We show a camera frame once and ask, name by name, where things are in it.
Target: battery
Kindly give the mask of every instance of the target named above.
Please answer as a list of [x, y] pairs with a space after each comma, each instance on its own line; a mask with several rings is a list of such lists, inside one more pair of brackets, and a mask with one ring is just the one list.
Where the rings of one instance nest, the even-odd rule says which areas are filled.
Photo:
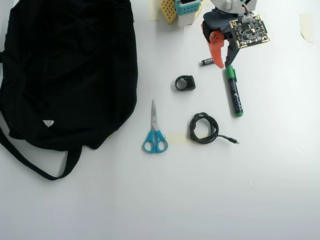
[[201, 64], [202, 64], [202, 66], [207, 66], [207, 65], [210, 65], [210, 64], [214, 64], [214, 60], [212, 58], [208, 58], [208, 59], [202, 60]]

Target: electronic component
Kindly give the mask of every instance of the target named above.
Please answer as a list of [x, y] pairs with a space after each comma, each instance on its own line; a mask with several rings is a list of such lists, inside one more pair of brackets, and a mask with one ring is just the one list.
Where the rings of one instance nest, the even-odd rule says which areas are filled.
[[231, 33], [235, 38], [238, 49], [263, 44], [270, 41], [265, 24], [260, 15], [245, 17], [244, 21], [230, 21]]

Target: yellow pegboard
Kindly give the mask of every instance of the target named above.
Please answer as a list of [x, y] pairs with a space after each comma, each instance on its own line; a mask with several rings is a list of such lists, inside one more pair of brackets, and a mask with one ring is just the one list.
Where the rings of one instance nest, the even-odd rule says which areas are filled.
[[177, 17], [175, 0], [162, 0], [160, 5], [161, 13], [168, 24], [172, 24]]

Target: black cable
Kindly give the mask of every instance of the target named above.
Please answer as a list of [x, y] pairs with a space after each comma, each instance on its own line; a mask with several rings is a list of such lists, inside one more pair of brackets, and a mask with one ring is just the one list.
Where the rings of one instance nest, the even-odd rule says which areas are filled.
[[[210, 124], [210, 135], [207, 137], [204, 137], [204, 138], [198, 138], [197, 135], [195, 134], [197, 122], [200, 119], [206, 119]], [[217, 121], [212, 116], [209, 116], [205, 112], [201, 112], [201, 113], [194, 115], [194, 117], [192, 118], [192, 120], [190, 122], [190, 138], [191, 138], [191, 140], [196, 141], [199, 144], [209, 144], [209, 143], [212, 143], [214, 140], [216, 140], [217, 137], [224, 138], [233, 144], [239, 144], [239, 142], [232, 137], [228, 137], [225, 135], [219, 135], [219, 125], [218, 125]]]

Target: tape piece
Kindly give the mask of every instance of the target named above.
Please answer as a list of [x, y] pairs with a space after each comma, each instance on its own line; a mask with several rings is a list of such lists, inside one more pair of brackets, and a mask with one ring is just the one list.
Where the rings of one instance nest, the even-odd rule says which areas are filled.
[[149, 21], [158, 21], [160, 19], [161, 0], [149, 0]]
[[202, 8], [203, 8], [203, 3], [201, 2], [199, 10], [195, 13], [194, 20], [196, 20], [198, 18], [198, 16], [200, 15], [200, 13], [202, 12]]
[[210, 5], [210, 1], [209, 0], [203, 0], [203, 4], [206, 5], [206, 6], [209, 6]]
[[[208, 133], [197, 133], [198, 138], [202, 139], [208, 136]], [[199, 143], [192, 141], [186, 132], [169, 132], [165, 134], [165, 140], [169, 145], [198, 145]]]
[[300, 32], [304, 40], [314, 43], [313, 17], [310, 14], [300, 14]]

